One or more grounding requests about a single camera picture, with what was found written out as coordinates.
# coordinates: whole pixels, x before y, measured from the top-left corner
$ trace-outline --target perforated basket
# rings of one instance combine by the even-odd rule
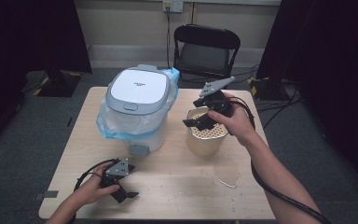
[[[196,119],[208,112],[208,107],[199,107],[188,111],[188,119]],[[187,128],[186,143],[196,155],[212,156],[222,145],[228,130],[222,124],[215,124],[211,130],[198,130],[195,127]]]

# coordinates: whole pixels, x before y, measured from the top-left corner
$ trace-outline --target trash can lid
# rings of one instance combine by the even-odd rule
[[[152,114],[165,105],[170,84],[168,76],[156,66],[128,68],[110,83],[106,102],[110,108],[125,114]]]

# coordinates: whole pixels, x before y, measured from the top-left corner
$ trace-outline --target wooden table top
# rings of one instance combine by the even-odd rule
[[[144,158],[134,157],[121,140],[105,139],[96,125],[106,87],[89,90],[48,190],[57,198],[45,198],[39,216],[49,218],[73,192],[76,180],[100,161],[129,158],[135,170],[120,184],[126,191],[140,192],[118,203],[110,195],[83,206],[77,218],[235,220],[274,219],[264,190],[255,182],[246,148],[227,135],[220,149],[205,159],[186,145],[187,127],[182,122],[193,109],[200,90],[180,89],[168,112],[167,137],[161,148]],[[252,95],[248,91],[225,91],[243,99],[255,116],[256,131],[266,141]]]

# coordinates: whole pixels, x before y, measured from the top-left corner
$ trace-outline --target trash can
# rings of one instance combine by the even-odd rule
[[[166,138],[168,111],[178,92],[179,71],[140,64],[120,72],[101,101],[97,125],[106,138],[122,139],[130,154],[146,156]]]

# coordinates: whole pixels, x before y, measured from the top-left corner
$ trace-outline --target gray carpet floor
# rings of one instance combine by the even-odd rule
[[[44,223],[38,216],[37,193],[48,189],[78,113],[94,86],[107,86],[121,68],[95,68],[84,75],[71,98],[34,97],[26,93],[18,114],[0,133],[0,223]],[[227,88],[249,90],[244,80],[250,68],[237,68],[238,83]],[[27,75],[25,90],[36,85],[43,72]],[[202,88],[205,80],[180,81],[180,88]],[[293,85],[285,86],[294,94]],[[282,102],[255,101],[263,124]],[[268,143],[283,164],[304,184],[332,223],[358,223],[358,176],[341,154],[324,139],[317,119],[304,102],[287,106],[265,129]],[[76,223],[162,223],[77,220]],[[241,220],[241,223],[276,223]]]

